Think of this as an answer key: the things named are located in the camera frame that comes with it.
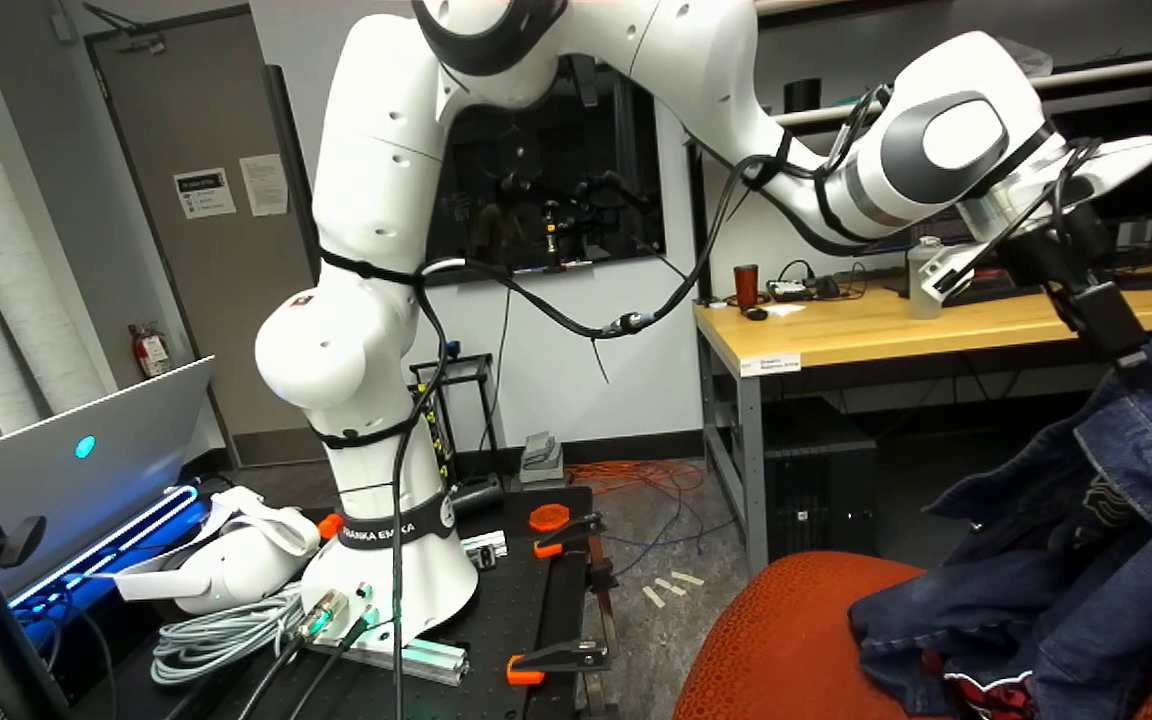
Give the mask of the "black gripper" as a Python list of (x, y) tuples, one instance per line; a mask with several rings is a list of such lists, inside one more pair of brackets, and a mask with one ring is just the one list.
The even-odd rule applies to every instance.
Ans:
[(1144, 359), (1144, 324), (1125, 293), (1095, 270), (1106, 250), (1106, 229), (1095, 212), (1055, 217), (1049, 229), (1017, 238), (1020, 270), (1041, 282), (1055, 315), (1106, 365)]

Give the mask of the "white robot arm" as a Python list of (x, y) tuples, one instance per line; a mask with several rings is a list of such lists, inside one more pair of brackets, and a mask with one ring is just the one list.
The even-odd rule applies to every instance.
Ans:
[(310, 182), (318, 279), (255, 333), (263, 382), (328, 452), (342, 531), (309, 563), (304, 600), (410, 639), (467, 607), (478, 570), (436, 485), (422, 398), (401, 359), (429, 318), (422, 282), (448, 137), (467, 107), (526, 107), (563, 59), (595, 59), (658, 98), (700, 147), (769, 197), (801, 238), (848, 257), (943, 207), (981, 250), (1066, 217), (1152, 164), (1152, 137), (1063, 141), (1010, 51), (961, 32), (860, 104), (833, 153), (802, 147), (752, 94), (752, 0), (410, 0), (353, 24)]

